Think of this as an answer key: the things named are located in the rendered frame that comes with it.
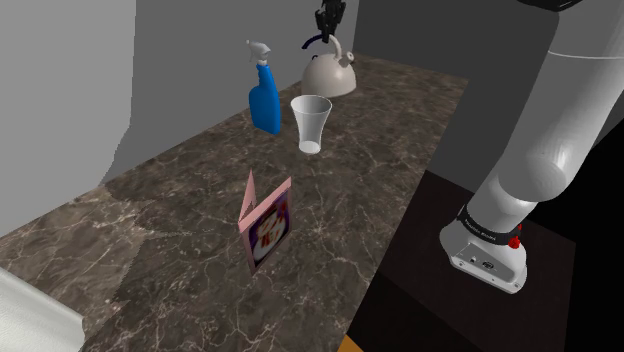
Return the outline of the white flared cup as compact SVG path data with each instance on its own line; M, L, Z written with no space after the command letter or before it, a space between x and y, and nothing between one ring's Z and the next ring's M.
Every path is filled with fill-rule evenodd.
M290 106L299 133L299 149L314 155L321 150L324 125L333 107L331 101L318 95L300 95L293 98Z

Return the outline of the blue spray bottle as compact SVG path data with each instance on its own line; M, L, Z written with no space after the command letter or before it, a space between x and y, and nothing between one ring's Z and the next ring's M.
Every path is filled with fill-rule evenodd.
M258 85L249 92L250 115L254 126L267 133L277 135L281 124L279 95L268 65L271 49L264 43L247 40L250 60L256 61Z

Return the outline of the pink picture frame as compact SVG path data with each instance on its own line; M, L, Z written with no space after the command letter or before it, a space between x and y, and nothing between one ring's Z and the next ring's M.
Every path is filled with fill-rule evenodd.
M253 172L249 171L238 228L252 276L292 230L291 186L289 177L258 203Z

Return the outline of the dark robot stand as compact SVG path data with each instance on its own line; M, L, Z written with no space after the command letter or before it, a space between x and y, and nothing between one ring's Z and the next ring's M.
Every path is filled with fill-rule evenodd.
M439 232L470 192L425 172L347 335L363 352L565 352L574 242L524 221L507 294L452 267Z

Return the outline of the white rounded ledge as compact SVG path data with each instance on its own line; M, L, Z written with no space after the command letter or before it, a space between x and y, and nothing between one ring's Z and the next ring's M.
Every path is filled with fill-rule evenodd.
M0 352L79 352L83 316L0 268Z

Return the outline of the beige kettle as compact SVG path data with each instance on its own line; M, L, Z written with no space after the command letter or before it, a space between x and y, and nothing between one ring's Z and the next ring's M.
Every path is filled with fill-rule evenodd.
M356 89L356 75L352 67L355 57L343 51L338 39L330 34L329 42L334 52L315 55L306 66L301 80L302 95L334 98L347 95Z

